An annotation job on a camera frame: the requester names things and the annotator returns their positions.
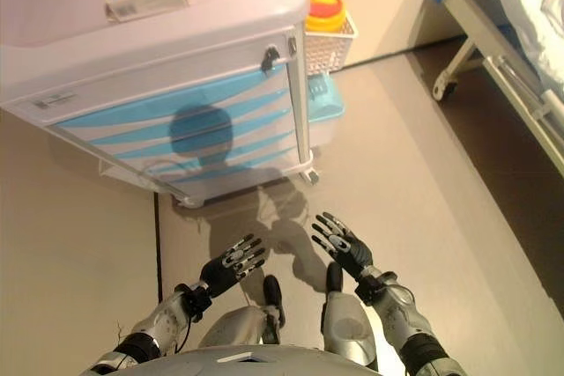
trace black robotic glove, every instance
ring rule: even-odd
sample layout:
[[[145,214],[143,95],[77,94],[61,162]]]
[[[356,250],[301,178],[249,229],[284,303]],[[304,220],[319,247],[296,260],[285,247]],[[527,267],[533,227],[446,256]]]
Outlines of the black robotic glove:
[[[255,249],[262,241],[253,240],[251,233],[228,248],[220,257],[211,259],[202,268],[200,280],[208,285],[207,292],[215,298],[264,264],[264,248]]]
[[[317,215],[315,218],[323,226],[318,224],[311,226],[322,234],[323,239],[312,235],[312,240],[323,247],[349,275],[359,281],[360,272],[366,266],[372,265],[370,249],[364,242],[356,238],[353,231],[330,213],[325,211],[323,216]]]

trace sticker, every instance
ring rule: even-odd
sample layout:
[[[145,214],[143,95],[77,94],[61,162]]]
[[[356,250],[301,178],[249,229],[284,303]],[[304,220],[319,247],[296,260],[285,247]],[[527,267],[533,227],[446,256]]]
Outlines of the sticker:
[[[33,104],[39,109],[45,110],[51,107],[61,106],[71,101],[74,97],[76,97],[74,92],[61,92],[59,94],[51,94],[50,96],[40,100],[35,100]]]

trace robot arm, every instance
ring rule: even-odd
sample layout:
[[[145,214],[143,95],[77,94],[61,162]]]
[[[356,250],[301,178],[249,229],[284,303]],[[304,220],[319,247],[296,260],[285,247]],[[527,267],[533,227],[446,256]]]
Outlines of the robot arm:
[[[82,376],[108,374],[165,355],[185,328],[189,330],[192,322],[202,319],[213,298],[264,264],[264,248],[256,248],[260,243],[260,239],[253,240],[253,235],[248,235],[209,261],[202,268],[197,284],[190,287],[177,285],[171,296],[137,323],[113,351],[104,354]]]
[[[339,219],[327,212],[316,218],[322,225],[313,224],[313,228],[323,238],[313,235],[312,239],[359,283],[355,292],[378,313],[384,336],[407,372],[411,376],[465,376],[418,312],[412,292],[397,282],[397,275],[374,267],[369,248]]]

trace bed frame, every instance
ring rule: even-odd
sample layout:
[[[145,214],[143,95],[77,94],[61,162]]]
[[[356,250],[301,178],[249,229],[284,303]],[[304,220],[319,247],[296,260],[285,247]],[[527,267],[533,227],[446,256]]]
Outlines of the bed frame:
[[[436,79],[433,97],[445,100],[455,91],[458,74],[483,65],[564,177],[562,100],[542,86],[535,71],[474,0],[435,1],[447,8],[468,37]],[[477,50],[481,57],[472,59]]]

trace caster wheel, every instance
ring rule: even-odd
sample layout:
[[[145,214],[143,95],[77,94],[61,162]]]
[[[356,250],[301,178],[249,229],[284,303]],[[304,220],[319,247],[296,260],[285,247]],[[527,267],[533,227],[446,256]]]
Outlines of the caster wheel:
[[[434,82],[433,99],[437,101],[444,101],[449,98],[449,95],[455,92],[458,82],[452,78],[445,71]]]
[[[319,182],[319,173],[317,173],[317,171],[313,167],[303,171],[301,173],[301,177],[310,185],[315,185],[317,182]]]
[[[199,209],[200,207],[204,206],[204,200],[194,197],[184,197],[178,198],[174,197],[176,200],[176,205],[179,207],[184,207],[186,209]]]

